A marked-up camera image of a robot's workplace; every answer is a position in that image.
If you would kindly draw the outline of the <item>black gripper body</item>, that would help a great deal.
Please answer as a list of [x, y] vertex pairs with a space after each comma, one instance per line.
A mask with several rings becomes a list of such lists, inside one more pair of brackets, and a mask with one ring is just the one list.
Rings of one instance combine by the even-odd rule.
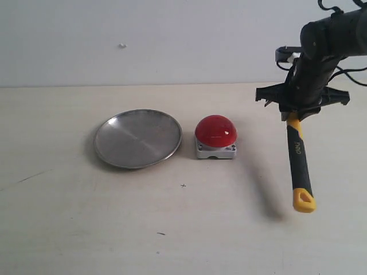
[[328, 87], [329, 80], [341, 57], [328, 57], [322, 61], [311, 60], [305, 54], [294, 62], [287, 75], [285, 95], [287, 106], [279, 106], [281, 119], [287, 120], [290, 113], [297, 113], [303, 120], [321, 111], [321, 93]]

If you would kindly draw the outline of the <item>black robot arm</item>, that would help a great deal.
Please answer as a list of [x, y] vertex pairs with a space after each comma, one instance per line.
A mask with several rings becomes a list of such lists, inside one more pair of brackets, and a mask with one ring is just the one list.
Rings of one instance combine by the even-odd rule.
[[277, 103], [285, 121], [295, 112], [299, 120], [326, 105], [348, 104], [350, 95], [328, 86], [340, 61], [366, 55], [366, 4], [355, 11], [335, 9], [331, 16], [309, 22], [300, 32], [300, 46], [279, 47], [276, 63], [290, 63], [281, 84], [257, 88], [255, 100]]

